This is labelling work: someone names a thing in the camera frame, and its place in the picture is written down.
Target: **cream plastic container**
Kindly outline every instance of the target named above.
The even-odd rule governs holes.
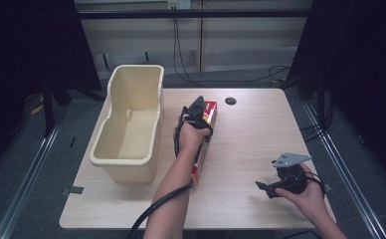
[[[163,73],[161,66],[122,65],[109,79],[109,112],[90,159],[116,182],[150,182],[155,176]]]

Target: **wall socket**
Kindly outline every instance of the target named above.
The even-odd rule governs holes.
[[[168,9],[191,9],[191,0],[167,0]]]

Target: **wooden table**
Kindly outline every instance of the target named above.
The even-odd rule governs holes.
[[[164,89],[163,131],[155,179],[146,185],[120,185],[89,159],[105,101],[81,163],[60,225],[64,228],[127,229],[150,205],[157,186],[174,161],[172,134],[183,106],[197,97],[218,103],[214,135],[199,185],[191,189],[186,229],[312,228],[284,198],[269,199],[255,181],[279,181],[271,161],[282,152],[308,154],[290,105],[276,89]],[[233,106],[225,98],[237,100]],[[306,164],[315,172],[312,161]],[[326,199],[329,213],[333,216]]]

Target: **red and yellow box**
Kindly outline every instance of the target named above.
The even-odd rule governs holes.
[[[203,120],[205,120],[211,126],[211,128],[214,128],[216,118],[217,103],[205,101],[205,110],[203,110]],[[195,184],[199,183],[200,172],[202,171],[210,139],[210,136],[204,137],[202,143],[199,146],[199,149],[197,150],[191,174],[192,180]]]

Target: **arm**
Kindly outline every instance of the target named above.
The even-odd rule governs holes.
[[[196,129],[189,123],[181,127],[180,151],[156,190],[153,202],[190,182],[194,157],[208,129]],[[153,212],[146,224],[143,238],[182,238],[189,203],[189,191],[172,198]]]
[[[304,163],[301,164],[301,167],[305,172],[311,172]],[[310,181],[307,189],[300,195],[282,188],[277,188],[276,193],[295,204],[298,210],[315,226],[322,238],[346,238],[327,212],[322,191],[316,182]]]

